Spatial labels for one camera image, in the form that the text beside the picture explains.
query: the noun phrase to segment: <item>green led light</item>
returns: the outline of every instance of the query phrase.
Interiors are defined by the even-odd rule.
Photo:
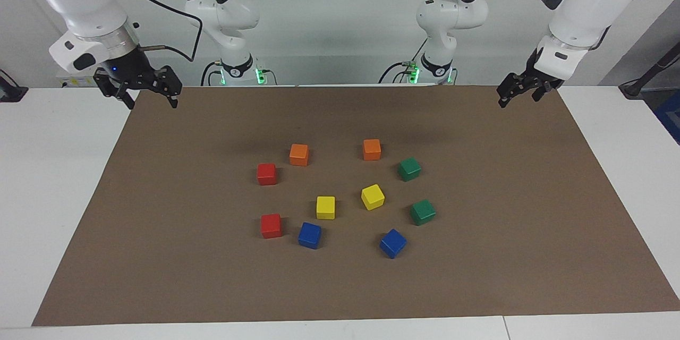
[[[418,68],[416,66],[415,71],[411,72],[411,76],[409,77],[409,82],[410,83],[418,83],[418,77],[420,77],[420,68]]]
[[[255,68],[255,76],[257,76],[257,83],[259,85],[264,85],[267,83],[267,76],[258,68]]]

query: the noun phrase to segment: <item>table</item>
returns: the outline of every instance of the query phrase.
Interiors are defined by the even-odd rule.
[[[559,91],[676,294],[680,147],[616,88]],[[0,338],[677,338],[680,312],[209,325],[25,328],[129,112],[96,89],[31,90],[0,108]]]

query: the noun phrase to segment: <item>brown tabletop surface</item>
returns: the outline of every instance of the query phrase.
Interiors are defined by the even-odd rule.
[[[363,161],[377,138],[380,161]],[[291,166],[308,144],[307,167]],[[396,166],[422,165],[402,181]],[[275,163],[279,184],[256,180]],[[360,190],[386,203],[366,211]],[[335,196],[337,218],[315,201]],[[437,217],[415,226],[410,206]],[[263,239],[279,213],[284,236]],[[297,244],[303,222],[321,247]],[[408,244],[391,260],[390,229]],[[36,326],[677,311],[680,302],[556,93],[490,87],[143,92]]]

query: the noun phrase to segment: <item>wooden block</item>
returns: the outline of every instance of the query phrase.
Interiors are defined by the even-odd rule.
[[[335,219],[335,197],[316,197],[316,219]]]
[[[381,155],[379,139],[364,139],[364,161],[377,161]]]
[[[260,232],[265,239],[279,238],[283,235],[281,229],[281,216],[269,214],[260,218]]]
[[[304,222],[298,235],[298,243],[306,248],[316,250],[321,241],[321,227],[316,224]]]
[[[364,202],[366,210],[371,211],[385,203],[385,195],[380,189],[380,186],[372,185],[361,190],[361,200]]]
[[[391,229],[383,239],[380,241],[380,248],[384,253],[389,256],[390,259],[396,258],[396,256],[404,249],[406,246],[406,238],[402,236],[396,229]]]
[[[306,144],[292,144],[290,159],[293,166],[307,166],[309,163],[309,147]]]
[[[418,164],[418,161],[415,160],[415,158],[411,157],[407,160],[401,161],[399,163],[399,175],[401,176],[401,179],[404,180],[405,182],[408,182],[410,180],[415,180],[415,178],[418,178],[420,175],[420,164]]]
[[[273,163],[261,163],[257,165],[257,181],[262,186],[276,184],[276,165]]]
[[[429,200],[423,199],[411,206],[411,218],[416,226],[421,226],[435,218],[437,212]]]

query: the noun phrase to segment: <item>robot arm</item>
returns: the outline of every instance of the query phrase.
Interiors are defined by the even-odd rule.
[[[49,48],[54,60],[75,73],[95,65],[95,81],[104,96],[115,96],[134,107],[127,90],[151,90],[177,107],[182,91],[172,68],[151,68],[128,16],[116,0],[47,0],[66,22],[68,31]]]
[[[601,43],[609,27],[633,0],[542,0],[555,15],[549,33],[529,57],[522,74],[510,73],[498,86],[501,107],[536,89],[541,100],[571,78],[583,57]]]
[[[418,57],[421,82],[448,81],[457,45],[452,32],[483,25],[488,13],[485,0],[428,0],[420,4],[418,25],[428,36]]]
[[[246,47],[241,30],[255,28],[260,14],[251,0],[187,0],[187,13],[199,16],[203,30],[219,47],[220,66],[226,83],[257,85],[257,59]]]

